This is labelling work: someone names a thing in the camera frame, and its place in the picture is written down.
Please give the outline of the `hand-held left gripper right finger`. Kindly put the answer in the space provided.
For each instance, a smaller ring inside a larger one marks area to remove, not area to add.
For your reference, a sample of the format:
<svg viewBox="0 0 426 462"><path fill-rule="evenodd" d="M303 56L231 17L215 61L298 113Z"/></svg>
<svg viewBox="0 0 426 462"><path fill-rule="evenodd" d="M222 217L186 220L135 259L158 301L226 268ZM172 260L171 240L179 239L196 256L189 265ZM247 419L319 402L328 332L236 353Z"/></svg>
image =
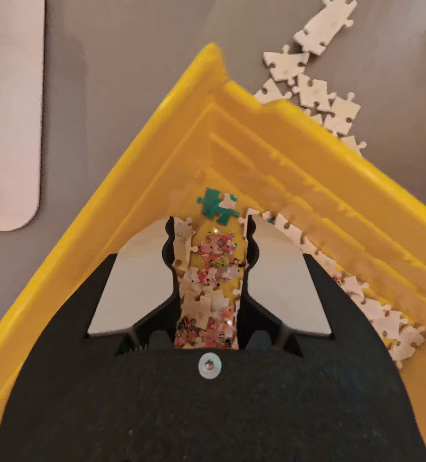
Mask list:
<svg viewBox="0 0 426 462"><path fill-rule="evenodd" d="M238 348L256 332L271 345L284 336L330 338L332 329L301 250L262 217L247 222L247 268L238 310Z"/></svg>

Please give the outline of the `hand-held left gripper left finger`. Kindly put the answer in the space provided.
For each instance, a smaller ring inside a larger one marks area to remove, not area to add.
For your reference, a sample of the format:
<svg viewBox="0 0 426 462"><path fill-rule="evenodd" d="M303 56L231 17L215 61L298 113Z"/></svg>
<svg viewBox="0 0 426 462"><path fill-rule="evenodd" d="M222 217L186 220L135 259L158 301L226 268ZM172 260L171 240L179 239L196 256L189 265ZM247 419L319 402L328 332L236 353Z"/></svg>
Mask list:
<svg viewBox="0 0 426 462"><path fill-rule="evenodd" d="M149 343L156 331L172 339L181 314L173 268L174 218L163 217L135 234L118 251L87 334L130 334Z"/></svg>

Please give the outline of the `pile of mixed puzzle pieces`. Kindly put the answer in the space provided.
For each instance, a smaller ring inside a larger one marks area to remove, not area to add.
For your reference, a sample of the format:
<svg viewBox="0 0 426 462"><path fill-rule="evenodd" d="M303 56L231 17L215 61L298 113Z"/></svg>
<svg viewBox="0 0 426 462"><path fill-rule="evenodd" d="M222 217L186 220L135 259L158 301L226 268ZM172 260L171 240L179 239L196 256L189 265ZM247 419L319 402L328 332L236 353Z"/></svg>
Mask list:
<svg viewBox="0 0 426 462"><path fill-rule="evenodd" d="M200 230L205 234L195 237L192 219L175 217L175 264L181 297L181 317L176 324L175 347L181 349L221 348L239 349L239 336L245 326L238 327L238 316L245 307L244 272L249 260L245 257L247 224L250 216L259 215L285 235L299 249L315 258L329 276L348 295L375 329L400 369L402 362L425 342L425 327L412 323L400 311L368 297L364 291L368 283L355 276L343 275L335 260L319 251L302 231L281 213L259 213L249 208L244 217L231 222L223 230Z"/></svg>

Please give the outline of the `yellow plastic bin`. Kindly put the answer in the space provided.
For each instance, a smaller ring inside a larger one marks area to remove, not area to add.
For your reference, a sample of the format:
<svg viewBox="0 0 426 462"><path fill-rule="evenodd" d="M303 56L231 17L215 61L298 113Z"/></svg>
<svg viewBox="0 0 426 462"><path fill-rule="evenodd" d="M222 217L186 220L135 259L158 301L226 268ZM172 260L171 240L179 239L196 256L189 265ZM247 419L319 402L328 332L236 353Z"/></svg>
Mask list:
<svg viewBox="0 0 426 462"><path fill-rule="evenodd" d="M260 104L200 51L0 321L0 424L47 322L99 263L205 187L294 218L368 294L426 327L426 206L291 103Z"/></svg>

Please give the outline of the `cluster of white puzzle pieces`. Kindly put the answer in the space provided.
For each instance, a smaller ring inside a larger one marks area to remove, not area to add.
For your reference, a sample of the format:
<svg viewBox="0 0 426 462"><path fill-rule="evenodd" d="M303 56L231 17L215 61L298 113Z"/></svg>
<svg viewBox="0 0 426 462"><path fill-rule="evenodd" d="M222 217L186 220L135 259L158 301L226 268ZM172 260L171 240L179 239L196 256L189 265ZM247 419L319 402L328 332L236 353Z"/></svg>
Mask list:
<svg viewBox="0 0 426 462"><path fill-rule="evenodd" d="M367 143L357 142L354 135L349 135L361 109L354 101L355 94L349 92L346 97L340 97L329 91L325 80L305 73L311 57L322 55L339 32L353 26L351 15L357 1L325 0L322 4L323 8L293 36L300 52L291 53L290 46L285 44L281 52L263 53L270 78L254 97L262 104L296 97L307 116L361 157Z"/></svg>

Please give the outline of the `teal puzzle piece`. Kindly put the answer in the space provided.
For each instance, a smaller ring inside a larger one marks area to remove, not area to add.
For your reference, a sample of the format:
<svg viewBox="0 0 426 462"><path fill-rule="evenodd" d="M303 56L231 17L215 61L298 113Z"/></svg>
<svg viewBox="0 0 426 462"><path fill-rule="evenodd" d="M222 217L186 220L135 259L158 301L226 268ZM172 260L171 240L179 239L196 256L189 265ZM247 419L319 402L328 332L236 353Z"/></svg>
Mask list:
<svg viewBox="0 0 426 462"><path fill-rule="evenodd" d="M240 217L237 211L237 197L230 193L221 193L219 190L206 188L203 197L197 197L197 203L203 205L202 215L213 219L217 215L216 222L226 226L231 217Z"/></svg>

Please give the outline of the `white tablet stand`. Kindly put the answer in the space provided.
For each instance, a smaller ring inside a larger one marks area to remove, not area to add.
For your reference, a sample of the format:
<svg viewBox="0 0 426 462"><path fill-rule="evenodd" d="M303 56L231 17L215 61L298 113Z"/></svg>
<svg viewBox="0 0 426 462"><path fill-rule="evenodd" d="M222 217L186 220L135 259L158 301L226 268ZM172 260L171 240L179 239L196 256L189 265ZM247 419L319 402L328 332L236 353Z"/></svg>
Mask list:
<svg viewBox="0 0 426 462"><path fill-rule="evenodd" d="M39 207L45 10L44 0L0 0L0 232Z"/></svg>

